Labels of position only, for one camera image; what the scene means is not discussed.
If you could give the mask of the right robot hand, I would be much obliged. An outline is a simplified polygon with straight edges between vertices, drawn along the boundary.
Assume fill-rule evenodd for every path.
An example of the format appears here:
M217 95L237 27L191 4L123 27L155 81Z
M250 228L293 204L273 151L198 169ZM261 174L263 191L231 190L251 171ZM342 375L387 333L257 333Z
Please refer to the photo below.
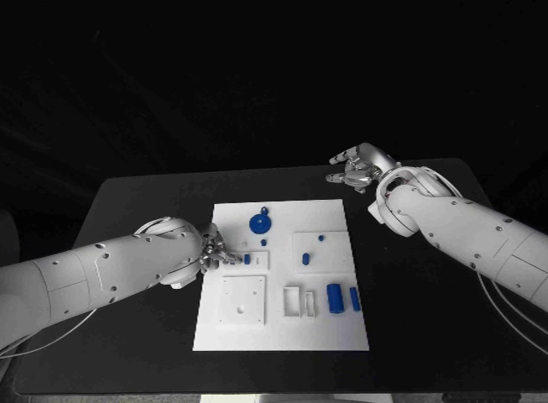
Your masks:
M385 174L401 166L387 152L361 143L342 151L330 160L330 165L343 163L343 172L326 175L326 181L349 186L359 194L365 194L372 182L379 183Z

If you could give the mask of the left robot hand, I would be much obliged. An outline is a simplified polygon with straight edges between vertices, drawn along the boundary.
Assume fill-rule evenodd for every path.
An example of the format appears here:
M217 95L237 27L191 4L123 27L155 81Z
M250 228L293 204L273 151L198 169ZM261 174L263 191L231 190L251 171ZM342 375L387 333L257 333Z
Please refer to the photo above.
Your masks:
M217 225L211 222L199 231L202 235L201 272L218 270L222 264L241 264L242 258L230 252L222 234Z

